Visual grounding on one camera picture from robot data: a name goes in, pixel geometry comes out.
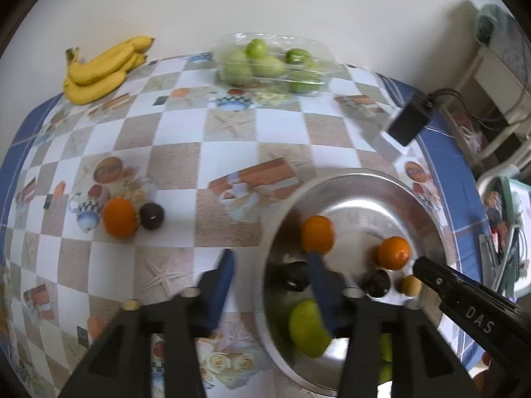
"white wall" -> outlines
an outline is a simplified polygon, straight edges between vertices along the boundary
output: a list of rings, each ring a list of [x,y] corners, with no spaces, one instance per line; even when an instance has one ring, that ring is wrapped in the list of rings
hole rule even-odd
[[[472,56],[474,5],[486,2],[498,0],[39,0],[0,59],[0,157],[26,114],[60,92],[68,47],[92,58],[149,34],[158,58],[209,50],[222,34],[277,32],[428,91]]]

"orange fruit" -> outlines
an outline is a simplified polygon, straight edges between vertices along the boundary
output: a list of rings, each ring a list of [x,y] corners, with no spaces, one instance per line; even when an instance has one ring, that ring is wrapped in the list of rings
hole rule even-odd
[[[103,226],[113,237],[129,237],[136,231],[136,212],[127,199],[116,197],[103,208]]]
[[[384,239],[378,249],[378,263],[389,270],[401,270],[410,260],[411,247],[402,237],[392,236]]]
[[[334,227],[330,219],[312,215],[302,224],[302,249],[326,254],[334,245]]]

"stainless steel bowl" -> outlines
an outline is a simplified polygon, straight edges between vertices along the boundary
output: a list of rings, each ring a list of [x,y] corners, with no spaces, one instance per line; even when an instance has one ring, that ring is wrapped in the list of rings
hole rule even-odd
[[[391,291],[380,301],[417,305],[438,325],[441,313],[435,292],[424,287],[411,300],[397,288],[411,273],[414,259],[426,255],[444,264],[444,247],[431,213],[400,181],[384,173],[352,169],[310,181],[283,203],[265,231],[264,258],[259,262],[256,291],[256,323],[266,350],[277,366],[300,386],[326,396],[336,396],[348,339],[332,341],[323,356],[310,359],[296,349],[288,331],[293,307],[312,298],[310,287],[290,291],[275,271],[283,263],[303,260],[301,223],[312,215],[332,219],[335,243],[326,255],[329,267],[360,282],[376,266],[370,252],[386,237],[401,236],[411,245],[410,262],[402,271],[390,272]]]

